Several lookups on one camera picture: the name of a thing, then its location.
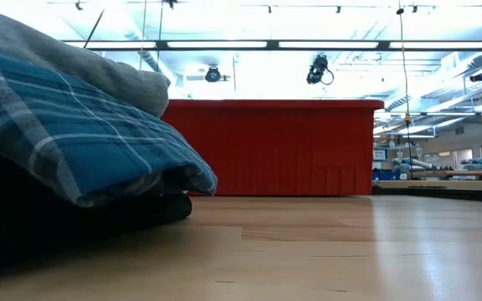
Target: white ceiling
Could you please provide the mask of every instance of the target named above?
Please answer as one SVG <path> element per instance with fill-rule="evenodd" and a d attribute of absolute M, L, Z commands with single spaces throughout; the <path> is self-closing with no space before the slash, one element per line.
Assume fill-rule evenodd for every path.
<path fill-rule="evenodd" d="M 76 9 L 75 2 L 0 0 L 0 13 L 63 40 L 86 39 L 103 8 L 105 13 L 93 40 L 123 40 L 125 29 L 121 24 L 128 23 L 150 40 L 401 38 L 399 17 L 395 13 L 397 0 L 181 0 L 174 9 L 161 1 L 148 1 L 146 20 L 143 1 L 81 1 L 82 11 Z M 482 40 L 482 0 L 402 0 L 401 3 L 419 6 L 417 13 L 407 8 L 403 14 L 404 39 Z M 336 13 L 336 5 L 341 6 L 340 13 Z M 215 84 L 185 80 L 181 87 L 171 87 L 172 98 L 391 99 L 404 96 L 403 60 L 399 52 L 326 52 L 335 75 L 335 82 L 330 86 L 305 82 L 317 54 L 167 51 L 158 57 L 174 74 L 204 75 L 209 65 L 217 65 L 221 73 L 228 76 L 227 81 Z M 430 104 L 464 94 L 464 79 L 449 78 L 442 82 L 436 76 L 440 60 L 449 54 L 406 54 L 410 90 L 420 89 L 434 79 L 438 81 L 437 86 L 443 83 L 442 89 L 431 94 L 436 95 L 436 99 Z M 143 65 L 143 69 L 151 71 L 149 66 L 140 64 L 135 52 L 102 55 L 136 68 Z M 414 101 L 423 101 L 421 96 L 425 95 L 419 95 Z"/>

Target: wooden tabletop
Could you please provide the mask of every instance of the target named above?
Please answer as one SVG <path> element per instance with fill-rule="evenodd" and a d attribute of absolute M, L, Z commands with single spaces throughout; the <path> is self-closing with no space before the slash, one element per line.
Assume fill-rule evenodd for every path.
<path fill-rule="evenodd" d="M 200 198 L 0 277 L 0 300 L 482 300 L 482 202 Z"/>

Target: ceiling-mounted camera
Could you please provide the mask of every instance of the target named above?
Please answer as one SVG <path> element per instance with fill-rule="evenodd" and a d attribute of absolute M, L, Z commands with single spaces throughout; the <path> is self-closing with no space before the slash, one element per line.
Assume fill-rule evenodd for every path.
<path fill-rule="evenodd" d="M 470 76 L 469 81 L 471 81 L 472 83 L 482 81 L 482 73 Z"/>
<path fill-rule="evenodd" d="M 217 66 L 210 66 L 208 72 L 206 73 L 205 79 L 209 83 L 216 83 L 221 79 L 221 73 L 218 72 Z"/>
<path fill-rule="evenodd" d="M 328 72 L 332 75 L 332 81 L 328 84 L 322 82 L 325 72 Z M 306 82 L 308 84 L 322 83 L 326 85 L 334 82 L 334 74 L 328 69 L 328 60 L 326 59 L 326 55 L 318 54 L 314 59 L 314 63 L 310 66 L 310 72 L 306 77 Z"/>

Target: ceiling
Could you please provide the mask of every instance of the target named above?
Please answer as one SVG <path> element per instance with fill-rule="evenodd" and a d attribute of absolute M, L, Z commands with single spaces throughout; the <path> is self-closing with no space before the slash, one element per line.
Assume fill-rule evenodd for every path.
<path fill-rule="evenodd" d="M 127 40 L 128 33 L 151 41 L 402 38 L 398 0 L 180 0 L 174 9 L 162 1 L 149 0 L 145 6 L 144 0 L 89 0 L 79 1 L 81 10 L 77 2 L 0 0 L 0 13 L 57 39 L 85 41 L 104 9 L 91 41 L 112 45 Z M 482 0 L 402 0 L 401 5 L 404 40 L 482 41 Z M 405 53 L 414 125 L 455 125 L 482 110 L 482 82 L 469 81 L 482 72 L 482 51 L 450 50 Z M 166 73 L 174 79 L 173 99 L 382 99 L 386 109 L 376 113 L 378 134 L 404 125 L 407 91 L 398 51 L 152 50 L 155 64 L 141 62 L 136 51 L 98 53 Z M 306 83 L 317 54 L 328 58 L 335 76 L 330 85 Z M 205 81 L 209 66 L 218 66 L 224 80 Z M 330 80 L 330 75 L 323 79 Z"/>

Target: air duct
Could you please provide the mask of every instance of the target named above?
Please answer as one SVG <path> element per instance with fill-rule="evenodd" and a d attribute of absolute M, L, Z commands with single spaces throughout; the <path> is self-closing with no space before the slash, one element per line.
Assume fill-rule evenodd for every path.
<path fill-rule="evenodd" d="M 422 96 L 431 94 L 438 89 L 439 85 L 443 83 L 441 79 L 452 79 L 456 77 L 467 77 L 475 74 L 482 69 L 482 53 L 470 56 L 468 53 L 453 52 L 442 59 L 442 67 L 436 74 L 429 77 L 430 80 L 436 81 L 435 84 L 421 85 L 425 89 L 416 93 L 416 96 L 408 96 L 408 101 L 420 99 Z M 407 102 L 405 96 L 396 96 L 396 94 L 403 94 L 402 90 L 396 92 L 393 96 L 388 97 L 389 103 L 386 104 L 386 111 L 391 111 L 404 105 Z"/>

